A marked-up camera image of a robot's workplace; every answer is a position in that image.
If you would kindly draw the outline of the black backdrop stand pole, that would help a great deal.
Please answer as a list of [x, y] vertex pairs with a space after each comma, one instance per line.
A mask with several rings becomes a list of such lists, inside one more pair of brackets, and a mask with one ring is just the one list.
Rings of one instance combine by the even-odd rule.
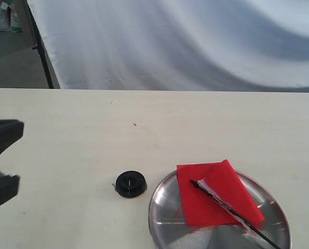
[[36, 42], [36, 45], [33, 46], [32, 49], [36, 50], [38, 52], [38, 55], [41, 59], [41, 63], [42, 63], [43, 70], [44, 70], [44, 73], [45, 73], [45, 77], [46, 77], [46, 80], [47, 80], [48, 88], [54, 89], [54, 85], [53, 85], [52, 77], [51, 77], [50, 70], [49, 70], [49, 67], [48, 67], [48, 62], [47, 62], [47, 59], [46, 59], [45, 49], [44, 49], [44, 46], [43, 46], [43, 43], [42, 43], [41, 35], [39, 33], [37, 24], [34, 20], [34, 17], [33, 17], [31, 10], [30, 10], [29, 5], [28, 5], [28, 9], [29, 9], [29, 15], [30, 15], [32, 27], [33, 27], [34, 38], [35, 38], [35, 42]]

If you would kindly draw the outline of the white backdrop cloth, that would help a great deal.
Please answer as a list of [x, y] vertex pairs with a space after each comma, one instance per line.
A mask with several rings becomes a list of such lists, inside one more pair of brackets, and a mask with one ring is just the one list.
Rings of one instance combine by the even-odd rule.
[[309, 92], [309, 1], [29, 1], [62, 89]]

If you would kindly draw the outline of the green white sack bag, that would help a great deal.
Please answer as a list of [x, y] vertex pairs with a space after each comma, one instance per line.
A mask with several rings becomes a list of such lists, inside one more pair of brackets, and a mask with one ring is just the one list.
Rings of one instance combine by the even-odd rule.
[[10, 9], [10, 30], [13, 33], [22, 32], [22, 28], [19, 22], [18, 14], [13, 0], [5, 1]]

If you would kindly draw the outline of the red flag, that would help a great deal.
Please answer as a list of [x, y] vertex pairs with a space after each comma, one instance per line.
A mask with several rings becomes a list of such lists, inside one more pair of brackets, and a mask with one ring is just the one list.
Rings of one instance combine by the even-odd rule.
[[260, 231], [265, 218], [228, 160], [178, 165], [177, 181], [187, 225], [241, 224], [279, 247]]

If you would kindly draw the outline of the black round flag base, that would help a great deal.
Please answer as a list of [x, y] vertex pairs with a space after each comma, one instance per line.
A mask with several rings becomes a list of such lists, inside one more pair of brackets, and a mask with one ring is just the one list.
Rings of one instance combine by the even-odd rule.
[[125, 171], [117, 177], [115, 190], [124, 198], [135, 198], [147, 190], [147, 183], [140, 172]]

